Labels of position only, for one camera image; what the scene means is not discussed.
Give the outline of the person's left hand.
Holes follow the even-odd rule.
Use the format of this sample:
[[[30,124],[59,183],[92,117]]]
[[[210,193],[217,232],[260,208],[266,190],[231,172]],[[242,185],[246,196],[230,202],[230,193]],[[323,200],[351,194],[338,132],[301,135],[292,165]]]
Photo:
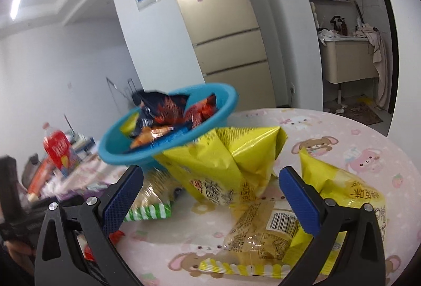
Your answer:
[[[34,276],[34,264],[31,258],[36,255],[36,251],[21,241],[5,241],[4,245],[11,259],[29,275]]]

